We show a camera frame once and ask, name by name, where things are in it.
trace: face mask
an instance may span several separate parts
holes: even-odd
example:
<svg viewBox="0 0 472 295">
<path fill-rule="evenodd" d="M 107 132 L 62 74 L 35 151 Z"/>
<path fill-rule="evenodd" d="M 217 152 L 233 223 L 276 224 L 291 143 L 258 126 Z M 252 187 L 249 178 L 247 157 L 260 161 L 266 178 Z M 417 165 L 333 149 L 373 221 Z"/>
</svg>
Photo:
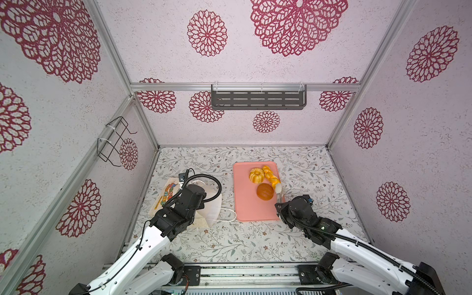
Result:
<svg viewBox="0 0 472 295">
<path fill-rule="evenodd" d="M 201 180 L 195 180 L 195 181 L 192 181 L 191 183 L 194 185 L 198 185 L 205 190 L 207 194 L 206 199 L 210 199 L 211 197 L 216 195 L 216 191 Z M 213 201 L 205 203 L 205 208 L 196 211 L 194 222 L 192 225 L 188 227 L 189 228 L 209 228 L 217 221 L 232 222 L 236 220 L 236 212 L 234 212 L 231 209 L 221 208 L 222 200 L 223 198 L 220 194 Z M 221 209 L 234 212 L 235 214 L 234 219 L 233 220 L 219 220 L 218 216 Z"/>
</svg>

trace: floral tablecloth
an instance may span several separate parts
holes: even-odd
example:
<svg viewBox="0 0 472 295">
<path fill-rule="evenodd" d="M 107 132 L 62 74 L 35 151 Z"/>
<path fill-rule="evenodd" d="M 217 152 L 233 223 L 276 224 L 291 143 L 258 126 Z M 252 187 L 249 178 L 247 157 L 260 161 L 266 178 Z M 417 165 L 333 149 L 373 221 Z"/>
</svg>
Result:
<svg viewBox="0 0 472 295">
<path fill-rule="evenodd" d="M 309 194 L 313 210 L 367 240 L 324 147 L 198 147 L 162 148 L 151 184 L 141 207 L 131 241 L 142 233 L 149 208 L 169 177 L 187 168 L 220 180 L 223 208 L 234 209 L 233 165 L 236 162 L 274 161 L 287 200 Z M 221 211 L 220 219 L 233 213 Z M 312 243 L 296 228 L 282 221 L 217 222 L 211 228 L 181 233 L 156 255 L 173 253 L 185 262 L 318 261 L 326 248 Z"/>
</svg>

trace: red mandala print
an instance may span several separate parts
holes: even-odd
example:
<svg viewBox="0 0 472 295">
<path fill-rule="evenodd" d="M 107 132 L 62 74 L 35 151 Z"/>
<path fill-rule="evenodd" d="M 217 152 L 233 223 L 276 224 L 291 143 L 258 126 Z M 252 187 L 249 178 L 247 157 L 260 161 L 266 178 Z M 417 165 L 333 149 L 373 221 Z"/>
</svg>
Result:
<svg viewBox="0 0 472 295">
<path fill-rule="evenodd" d="M 380 112 L 374 108 L 363 110 L 354 124 L 355 142 L 363 149 L 377 144 L 382 134 L 383 122 Z"/>
<path fill-rule="evenodd" d="M 415 82 L 431 80 L 454 59 L 459 38 L 450 26 L 437 27 L 413 46 L 406 61 L 406 74 Z"/>
<path fill-rule="evenodd" d="M 225 111 L 211 107 L 211 94 L 208 91 L 195 93 L 188 103 L 192 115 L 202 122 L 218 121 Z"/>
<path fill-rule="evenodd" d="M 410 213 L 410 198 L 406 191 L 394 182 L 386 182 L 377 191 L 377 205 L 385 218 L 399 222 Z"/>
<path fill-rule="evenodd" d="M 28 107 L 13 90 L 0 83 L 0 153 L 21 145 L 30 130 Z"/>
<path fill-rule="evenodd" d="M 342 77 L 333 83 L 357 83 L 358 80 L 352 77 Z M 320 106 L 324 110 L 335 112 L 342 110 L 353 93 L 350 91 L 323 91 L 320 96 Z"/>
<path fill-rule="evenodd" d="M 254 117 L 253 127 L 261 133 L 274 131 L 280 123 L 280 117 L 273 111 L 265 110 Z"/>
<path fill-rule="evenodd" d="M 138 148 L 131 138 L 123 141 L 119 149 L 119 159 L 126 170 L 131 170 L 136 167 L 138 162 Z"/>
<path fill-rule="evenodd" d="M 47 74 L 82 83 L 98 71 L 100 42 L 81 0 L 0 0 L 0 19 Z"/>
<path fill-rule="evenodd" d="M 42 283 L 46 278 L 42 255 L 38 255 L 34 264 L 29 268 L 27 276 L 18 285 L 15 295 L 38 295 L 42 290 Z"/>
<path fill-rule="evenodd" d="M 159 79 L 146 78 L 141 83 L 163 83 Z M 143 106 L 156 113 L 170 112 L 176 105 L 176 96 L 173 91 L 141 91 L 136 93 Z"/>
<path fill-rule="evenodd" d="M 100 199 L 97 185 L 87 179 L 56 225 L 61 236 L 78 237 L 90 229 L 100 213 Z"/>
<path fill-rule="evenodd" d="M 7 266 L 13 260 L 13 257 L 18 253 L 18 250 L 8 249 L 2 254 L 0 254 L 0 276 L 5 271 Z"/>
<path fill-rule="evenodd" d="M 254 33 L 272 53 L 300 55 L 326 40 L 347 0 L 251 0 Z"/>
<path fill-rule="evenodd" d="M 212 11 L 200 10 L 190 19 L 187 26 L 188 40 L 203 56 L 214 56 L 226 45 L 225 23 Z"/>
</svg>

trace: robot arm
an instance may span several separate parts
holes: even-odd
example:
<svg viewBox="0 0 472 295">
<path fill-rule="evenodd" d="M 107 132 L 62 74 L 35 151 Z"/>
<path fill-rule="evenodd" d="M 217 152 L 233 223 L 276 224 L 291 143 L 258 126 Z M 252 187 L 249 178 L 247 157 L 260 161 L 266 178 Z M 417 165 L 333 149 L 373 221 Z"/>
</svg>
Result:
<svg viewBox="0 0 472 295">
<path fill-rule="evenodd" d="M 318 217 L 312 199 L 303 195 L 275 204 L 277 214 L 289 228 L 297 227 L 305 237 L 337 253 L 351 257 L 364 267 L 326 253 L 314 272 L 321 284 L 344 282 L 375 295 L 444 295 L 435 270 L 402 261 L 364 243 L 340 224 Z"/>
<path fill-rule="evenodd" d="M 204 208 L 206 197 L 203 188 L 186 185 L 175 206 L 156 212 L 145 226 L 143 234 L 109 269 L 89 285 L 77 284 L 69 295 L 148 295 L 167 283 L 177 284 L 183 275 L 184 264 L 168 254 L 146 274 L 135 278 L 146 263 L 179 233 L 193 223 L 195 211 Z"/>
</svg>

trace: black wire holder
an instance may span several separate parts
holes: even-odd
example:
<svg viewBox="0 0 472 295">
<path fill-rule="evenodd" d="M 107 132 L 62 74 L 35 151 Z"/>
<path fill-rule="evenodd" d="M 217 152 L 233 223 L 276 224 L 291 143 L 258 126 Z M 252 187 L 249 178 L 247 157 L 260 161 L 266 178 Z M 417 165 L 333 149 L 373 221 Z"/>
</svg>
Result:
<svg viewBox="0 0 472 295">
<path fill-rule="evenodd" d="M 120 125 L 120 123 L 121 123 L 125 128 L 123 129 L 123 131 L 121 131 L 121 133 L 118 133 L 118 132 L 116 131 L 116 129 L 118 128 L 118 126 Z M 118 135 L 118 138 L 117 138 L 117 140 L 116 140 L 115 143 L 112 143 L 112 142 L 110 141 L 110 137 L 113 135 L 113 133 L 110 134 L 110 136 L 108 136 L 108 138 L 97 138 L 97 156 L 99 156 L 100 159 L 102 159 L 104 162 L 110 162 L 110 163 L 111 163 L 113 166 L 115 166 L 115 167 L 121 167 L 121 165 L 115 165 L 115 164 L 113 164 L 113 162 L 110 160 L 110 156 L 111 156 L 111 154 L 113 153 L 113 151 L 116 151 L 116 152 L 118 153 L 118 155 L 121 155 L 121 154 L 119 153 L 119 151 L 116 149 L 116 145 L 118 144 L 118 142 L 120 141 L 120 139 L 121 139 L 121 141 L 125 141 L 125 140 L 123 139 L 123 137 L 122 137 L 122 135 L 123 135 L 123 133 L 124 133 L 125 131 L 128 131 L 129 134 L 136 134 L 136 133 L 138 133 L 137 131 L 136 131 L 136 132 L 131 132 L 131 131 L 129 131 L 128 126 L 129 126 L 128 122 L 127 122 L 127 121 L 125 120 L 125 118 L 123 118 L 122 116 L 116 117 L 115 119 L 111 120 L 108 124 L 105 125 L 105 127 L 110 127 L 110 128 L 112 128 L 112 129 L 113 129 L 113 133 L 115 133 L 116 135 Z M 100 146 L 100 143 L 101 143 L 102 140 L 105 141 L 105 144 L 104 144 L 103 147 L 100 149 L 99 146 Z M 109 145 L 111 146 L 111 151 L 110 151 L 110 153 L 109 153 L 108 155 L 105 155 L 104 153 L 102 153 L 102 151 L 105 149 L 105 147 L 107 146 L 107 144 L 109 144 Z"/>
</svg>

